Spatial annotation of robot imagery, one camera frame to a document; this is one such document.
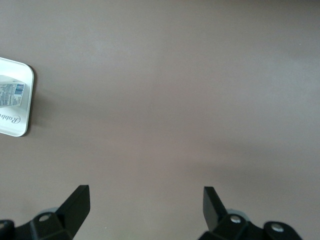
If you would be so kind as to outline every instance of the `white container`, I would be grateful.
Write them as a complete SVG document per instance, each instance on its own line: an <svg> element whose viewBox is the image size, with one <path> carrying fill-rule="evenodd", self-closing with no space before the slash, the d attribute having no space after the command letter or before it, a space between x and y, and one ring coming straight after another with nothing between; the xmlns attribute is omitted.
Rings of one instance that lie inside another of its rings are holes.
<svg viewBox="0 0 320 240"><path fill-rule="evenodd" d="M22 95L16 96L21 97L19 103L17 100L16 105L12 102L13 105L0 106L0 133L20 137L28 129L34 73L24 63L0 57L0 76L2 76L0 86L8 82L9 84L21 84L21 82L24 84ZM13 95L14 93L21 94L21 91L14 91Z"/></svg>

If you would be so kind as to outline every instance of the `floor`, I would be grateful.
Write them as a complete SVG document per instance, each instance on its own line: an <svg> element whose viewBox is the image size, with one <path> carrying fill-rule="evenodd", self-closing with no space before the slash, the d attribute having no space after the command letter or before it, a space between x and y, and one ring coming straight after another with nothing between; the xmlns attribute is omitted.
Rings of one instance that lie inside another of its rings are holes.
<svg viewBox="0 0 320 240"><path fill-rule="evenodd" d="M320 2L2 0L0 57L35 74L0 135L0 219L90 186L75 240L197 240L203 187L258 227L320 235Z"/></svg>

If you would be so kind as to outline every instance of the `label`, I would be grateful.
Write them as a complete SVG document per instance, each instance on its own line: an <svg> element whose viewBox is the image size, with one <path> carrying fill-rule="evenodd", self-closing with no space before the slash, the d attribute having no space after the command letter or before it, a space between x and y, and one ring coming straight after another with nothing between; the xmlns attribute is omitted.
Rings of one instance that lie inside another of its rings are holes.
<svg viewBox="0 0 320 240"><path fill-rule="evenodd" d="M10 122L12 124L18 124L21 121L21 117L19 115L9 116L9 115L5 115L5 114L0 113L0 120Z"/></svg>
<svg viewBox="0 0 320 240"><path fill-rule="evenodd" d="M24 82L0 75L0 107L20 106L24 90Z"/></svg>

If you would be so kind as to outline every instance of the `black plastic part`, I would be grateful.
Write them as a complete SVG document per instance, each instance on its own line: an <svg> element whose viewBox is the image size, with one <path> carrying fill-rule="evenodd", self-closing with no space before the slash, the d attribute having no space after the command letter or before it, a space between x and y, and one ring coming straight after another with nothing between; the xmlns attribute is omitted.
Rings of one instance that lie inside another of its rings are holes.
<svg viewBox="0 0 320 240"><path fill-rule="evenodd" d="M237 216L239 222L233 222L231 217ZM212 235L217 240L239 240L247 230L248 223L240 215L226 215L213 230Z"/></svg>
<svg viewBox="0 0 320 240"><path fill-rule="evenodd" d="M15 223L11 220L0 220L0 239L8 240L14 236Z"/></svg>
<svg viewBox="0 0 320 240"><path fill-rule="evenodd" d="M88 185L80 185L55 212L62 226L72 238L90 212L90 193Z"/></svg>
<svg viewBox="0 0 320 240"><path fill-rule="evenodd" d="M19 227L0 220L0 240L72 240L90 211L88 185L80 185L56 212L39 214Z"/></svg>
<svg viewBox="0 0 320 240"><path fill-rule="evenodd" d="M283 231L275 231L272 225L279 225ZM267 240L302 240L298 233L289 225L283 222L269 221L263 226Z"/></svg>
<svg viewBox="0 0 320 240"><path fill-rule="evenodd" d="M209 231L212 232L218 223L228 214L216 190L205 186L203 190L203 215Z"/></svg>
<svg viewBox="0 0 320 240"><path fill-rule="evenodd" d="M203 215L209 231L199 240L302 240L297 232L285 223L270 221L261 229L240 215L228 214L213 187L204 187Z"/></svg>

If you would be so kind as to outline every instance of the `screw head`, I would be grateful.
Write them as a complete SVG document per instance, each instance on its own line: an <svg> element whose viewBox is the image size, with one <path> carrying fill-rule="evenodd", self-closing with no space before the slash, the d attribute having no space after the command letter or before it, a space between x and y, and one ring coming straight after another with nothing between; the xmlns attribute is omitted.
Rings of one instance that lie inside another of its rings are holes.
<svg viewBox="0 0 320 240"><path fill-rule="evenodd" d="M284 228L281 225L277 224L277 223L273 223L271 225L271 228L272 228L272 230L274 230L274 231L276 231L278 233L282 233L283 231L285 231Z"/></svg>
<svg viewBox="0 0 320 240"><path fill-rule="evenodd" d="M238 217L238 216L236 216L236 215L232 215L232 216L230 217L230 220L231 220L231 222L233 222L233 223L235 223L235 224L241 223L240 217Z"/></svg>
<svg viewBox="0 0 320 240"><path fill-rule="evenodd" d="M50 218L50 214L42 215L39 217L39 222L47 221Z"/></svg>

